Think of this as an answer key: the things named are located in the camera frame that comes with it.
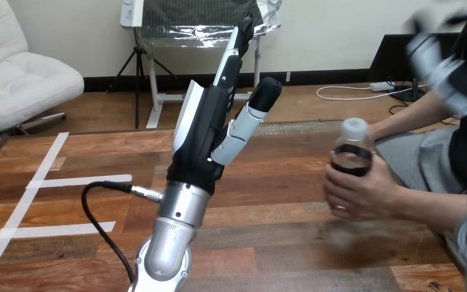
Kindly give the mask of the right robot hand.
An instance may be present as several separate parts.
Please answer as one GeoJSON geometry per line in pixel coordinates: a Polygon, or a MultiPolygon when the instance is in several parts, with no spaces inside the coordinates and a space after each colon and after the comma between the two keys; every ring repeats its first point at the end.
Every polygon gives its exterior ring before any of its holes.
{"type": "Polygon", "coordinates": [[[402,28],[405,33],[414,33],[414,21],[418,19],[428,32],[460,32],[465,22],[447,24],[447,20],[467,10],[467,1],[406,1],[407,18],[402,28]]]}

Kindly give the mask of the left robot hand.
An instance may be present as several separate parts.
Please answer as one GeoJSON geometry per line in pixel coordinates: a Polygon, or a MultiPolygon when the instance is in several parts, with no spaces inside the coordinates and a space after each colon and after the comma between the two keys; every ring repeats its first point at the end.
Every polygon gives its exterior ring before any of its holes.
{"type": "Polygon", "coordinates": [[[280,97],[282,84],[259,81],[236,116],[227,121],[238,85],[242,57],[254,36],[254,16],[248,13],[233,28],[215,78],[207,88],[192,81],[184,97],[171,149],[167,180],[213,195],[224,167],[242,151],[280,97]]]}

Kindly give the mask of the person's hand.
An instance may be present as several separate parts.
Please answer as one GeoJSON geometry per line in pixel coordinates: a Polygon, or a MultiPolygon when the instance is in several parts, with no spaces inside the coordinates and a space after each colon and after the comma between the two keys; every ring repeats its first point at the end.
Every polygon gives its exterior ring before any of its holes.
{"type": "Polygon", "coordinates": [[[328,165],[325,178],[325,199],[333,215],[351,221],[395,216],[398,184],[379,156],[373,156],[365,176],[342,173],[328,165]]]}

